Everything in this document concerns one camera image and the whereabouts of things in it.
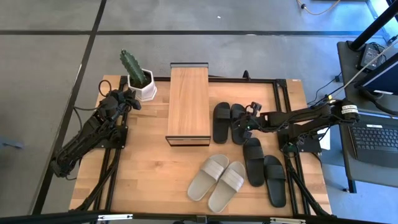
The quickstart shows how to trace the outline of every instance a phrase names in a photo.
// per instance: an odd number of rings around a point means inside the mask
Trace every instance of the black desk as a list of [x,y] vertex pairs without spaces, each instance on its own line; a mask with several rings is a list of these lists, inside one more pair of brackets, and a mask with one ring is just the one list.
[[[350,50],[346,42],[338,42],[337,49],[343,81],[345,84],[358,72],[355,66],[359,60],[360,53]],[[361,78],[365,75],[365,73],[362,73],[358,75],[358,78]],[[379,111],[371,102],[362,99],[358,95],[358,91],[354,88],[353,84],[347,86],[345,89],[345,94],[347,99],[356,104],[360,111],[381,113],[381,111]],[[393,98],[398,100],[398,96],[383,96],[380,102],[393,110],[398,110],[398,104],[393,104]],[[354,149],[351,138],[346,126],[340,126],[340,136],[341,144],[343,146],[348,186],[351,193],[356,193],[355,180],[398,187],[398,178],[396,178],[398,177],[398,169],[381,167],[356,160],[354,157]]]

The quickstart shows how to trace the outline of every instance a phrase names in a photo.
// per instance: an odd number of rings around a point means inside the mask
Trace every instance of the white pot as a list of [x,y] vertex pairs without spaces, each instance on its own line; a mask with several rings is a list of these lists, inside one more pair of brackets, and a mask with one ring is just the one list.
[[154,75],[152,74],[152,71],[145,69],[142,69],[142,71],[146,73],[146,75],[150,75],[150,83],[147,86],[141,89],[131,86],[130,75],[128,75],[127,81],[129,83],[130,90],[136,91],[136,98],[139,101],[144,102],[144,101],[153,100],[155,98],[157,88],[155,86]]

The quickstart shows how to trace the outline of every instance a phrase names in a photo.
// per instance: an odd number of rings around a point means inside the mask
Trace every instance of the gray carpet floor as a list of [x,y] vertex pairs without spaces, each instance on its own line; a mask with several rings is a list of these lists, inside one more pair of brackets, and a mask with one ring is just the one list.
[[[308,1],[313,11],[329,1]],[[91,30],[100,1],[2,0],[0,29]],[[100,30],[364,30],[373,21],[368,6],[342,1],[322,16],[311,16],[295,1],[108,0]],[[238,35],[97,36],[76,105],[92,107],[103,75],[125,75],[121,48],[130,50],[155,76],[169,76],[170,62],[208,62],[211,75],[303,80],[307,100],[339,74],[336,44],[353,37]],[[88,40],[87,35],[0,35],[0,136],[25,144],[0,151],[0,217],[25,215],[44,170],[66,101]],[[373,41],[385,44],[382,38]],[[332,83],[324,95],[341,84]],[[82,113],[86,119],[90,113]],[[78,130],[72,116],[67,138]],[[338,142],[333,149],[338,150]],[[324,164],[332,211],[344,218],[398,222],[398,189],[358,183],[347,186],[338,159]],[[67,211],[74,181],[54,178],[44,212]],[[150,221],[134,220],[134,223]]]

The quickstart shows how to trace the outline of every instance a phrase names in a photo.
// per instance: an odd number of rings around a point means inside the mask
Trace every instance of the slipper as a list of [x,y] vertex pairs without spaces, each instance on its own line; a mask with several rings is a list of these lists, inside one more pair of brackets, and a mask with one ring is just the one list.
[[244,166],[240,162],[231,163],[220,177],[216,188],[209,198],[208,206],[211,211],[220,213],[242,187],[246,176]]
[[231,120],[229,103],[217,104],[213,112],[213,140],[215,143],[224,144],[228,139],[228,129]]
[[235,144],[243,145],[246,139],[243,138],[244,130],[239,128],[239,116],[245,113],[245,109],[242,105],[233,104],[231,107],[231,134],[232,141]]
[[268,197],[271,205],[280,208],[286,205],[285,172],[275,156],[264,158],[264,174],[267,182]]
[[210,187],[213,186],[225,168],[228,166],[228,158],[217,154],[210,156],[201,166],[199,172],[193,178],[188,188],[188,197],[194,201],[199,201],[205,196]]
[[243,157],[246,163],[249,183],[253,187],[264,184],[264,153],[258,138],[251,138],[243,145]]

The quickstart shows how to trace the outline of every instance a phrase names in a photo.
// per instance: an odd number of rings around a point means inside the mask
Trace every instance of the wooden table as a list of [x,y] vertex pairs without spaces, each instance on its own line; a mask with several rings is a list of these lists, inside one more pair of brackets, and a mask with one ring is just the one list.
[[[106,75],[104,79],[109,80],[113,88],[119,86],[120,76]],[[108,86],[103,86],[102,91],[107,92]],[[201,201],[193,202],[187,197],[188,186],[202,162],[211,155],[224,154],[230,162],[239,161],[244,164],[242,146],[234,144],[229,137],[226,144],[211,141],[208,147],[170,147],[165,140],[170,82],[156,82],[156,86],[154,100],[141,103],[140,111],[132,110],[129,113],[127,143],[121,152],[111,210],[129,213],[214,214],[207,207],[214,187]],[[287,89],[292,110],[307,106],[300,80],[287,80]],[[284,105],[282,90],[279,95],[281,104]],[[222,101],[244,106],[255,101],[262,105],[262,112],[276,110],[271,84],[210,82],[209,97],[211,119],[213,108]],[[252,133],[252,137],[260,139],[264,155],[276,156],[284,163],[283,155],[278,150],[276,133]],[[84,156],[70,203],[71,209],[79,206],[97,184],[103,155],[104,149],[94,149]],[[319,161],[309,153],[301,153],[300,156],[307,188],[322,208],[331,213]],[[104,207],[106,188],[107,186],[104,188],[101,208]],[[246,179],[241,190],[221,214],[289,217],[292,209],[287,184],[285,189],[286,206],[275,208],[269,202],[266,186],[252,187]],[[300,191],[296,185],[295,192],[298,210],[303,213]]]

